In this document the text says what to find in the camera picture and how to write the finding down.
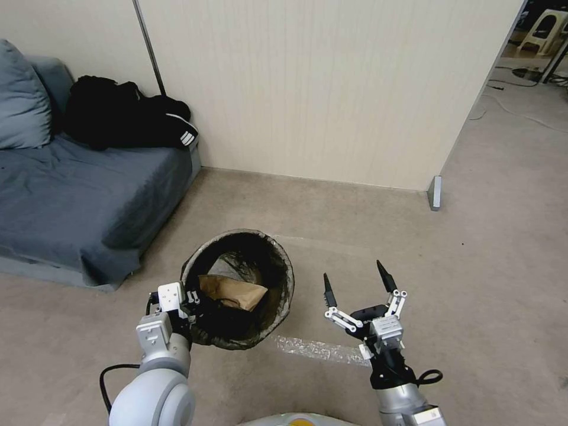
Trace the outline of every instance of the metal pole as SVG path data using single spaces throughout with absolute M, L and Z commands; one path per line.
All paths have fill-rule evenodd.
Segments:
M 568 37 L 566 37 L 564 43 L 562 43 L 562 46 L 558 49 L 546 68 L 544 68 L 543 75 L 540 77 L 540 83 L 548 83 L 548 80 L 550 79 L 550 77 L 552 77 L 554 71 L 556 71 L 558 65 L 560 65 L 560 62 L 562 62 L 562 60 L 564 59 L 566 53 L 568 53 Z
M 156 75 L 156 81 L 158 82 L 160 93 L 162 94 L 162 96 L 166 96 L 166 90 L 164 88 L 164 83 L 162 82 L 162 76 L 160 75 L 160 70 L 158 69 L 158 62 L 156 62 L 154 49 L 152 49 L 152 42 L 150 41 L 150 36 L 148 35 L 148 29 L 146 29 L 146 24 L 144 23 L 144 17 L 142 16 L 140 3 L 138 3 L 138 0 L 132 0 L 132 3 L 134 4 L 134 9 L 136 10 L 138 23 L 140 23 L 140 29 L 142 30 L 142 36 L 144 36 L 144 42 L 146 43 L 146 49 L 148 50 L 148 55 L 150 55 L 150 61 L 152 62 L 152 68 L 154 69 L 154 74 Z

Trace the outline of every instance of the brown paper bag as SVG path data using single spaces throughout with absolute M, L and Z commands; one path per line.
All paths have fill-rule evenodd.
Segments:
M 201 291 L 213 300 L 230 308 L 252 311 L 260 302 L 267 288 L 258 284 L 237 281 L 222 275 L 199 275 Z

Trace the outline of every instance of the white plastic chair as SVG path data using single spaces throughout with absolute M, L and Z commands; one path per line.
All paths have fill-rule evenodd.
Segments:
M 554 22 L 554 25 L 551 28 L 550 32 L 547 34 L 546 38 L 539 37 L 536 35 L 537 28 L 547 17 L 554 17 L 556 21 Z M 546 9 L 534 23 L 531 30 L 528 32 L 527 36 L 524 38 L 519 47 L 517 47 L 517 55 L 527 43 L 535 44 L 536 46 L 538 46 L 537 55 L 548 54 L 552 44 L 561 33 L 561 31 L 564 30 L 564 25 L 567 22 L 567 18 L 568 12 Z

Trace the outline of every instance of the gray cushion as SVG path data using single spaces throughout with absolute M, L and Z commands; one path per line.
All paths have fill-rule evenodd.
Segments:
M 45 145 L 50 124 L 49 96 L 32 65 L 0 39 L 0 149 Z

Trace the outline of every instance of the tape on floor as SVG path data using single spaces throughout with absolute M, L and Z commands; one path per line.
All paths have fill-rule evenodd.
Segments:
M 361 356 L 361 352 L 356 347 L 333 345 L 315 340 L 304 340 L 280 335 L 274 337 L 274 341 L 276 342 L 276 347 L 285 353 L 343 364 L 371 366 L 370 362 Z
M 67 414 L 49 413 L 41 426 L 61 426 L 66 417 Z

